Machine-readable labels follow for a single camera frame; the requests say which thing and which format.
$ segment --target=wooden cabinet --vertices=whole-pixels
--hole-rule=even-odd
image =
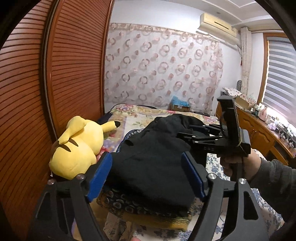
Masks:
[[[274,143],[274,139],[262,128],[254,129],[250,140],[251,147],[260,151],[263,156],[267,155]]]
[[[249,132],[250,140],[252,139],[253,132],[255,131],[255,124],[244,114],[239,114],[239,126]]]
[[[216,116],[220,118],[222,108],[220,103],[216,110]],[[267,125],[260,119],[237,108],[239,126],[249,132],[250,143],[253,149],[257,149],[268,160],[278,159],[284,165],[296,166],[294,158],[295,150],[290,149],[288,144],[279,138],[279,135],[268,129]]]
[[[251,147],[257,149],[266,156],[274,143],[274,138],[262,127],[259,126],[249,114],[237,108],[239,126],[249,132]]]

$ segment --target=blue gripper pad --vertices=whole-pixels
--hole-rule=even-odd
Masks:
[[[182,156],[181,156],[181,166],[187,176],[190,186],[194,192],[194,195],[198,197],[200,200],[204,200],[206,197],[206,194],[204,192],[204,185],[203,185],[202,179],[198,175],[195,167],[193,166],[193,164],[191,163],[189,157],[185,152],[182,153]]]
[[[101,164],[89,182],[89,192],[86,196],[89,202],[91,202],[94,198],[97,198],[102,190],[112,166],[112,155],[107,153],[104,159],[99,161]]]

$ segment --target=plush toy tail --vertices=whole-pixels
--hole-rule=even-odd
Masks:
[[[65,132],[58,139],[59,144],[69,141],[70,137],[86,126],[87,121],[80,116],[74,116],[69,120]]]
[[[119,121],[109,121],[109,122],[101,125],[101,127],[103,129],[103,132],[112,131],[112,130],[116,129],[119,126],[120,126]]]

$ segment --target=window blind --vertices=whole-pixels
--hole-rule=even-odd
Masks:
[[[296,124],[296,51],[288,38],[267,40],[268,71],[262,103]]]

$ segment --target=gray sleeve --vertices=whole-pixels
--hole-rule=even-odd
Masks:
[[[261,159],[259,171],[250,182],[262,198],[288,221],[296,207],[296,169],[278,160]]]

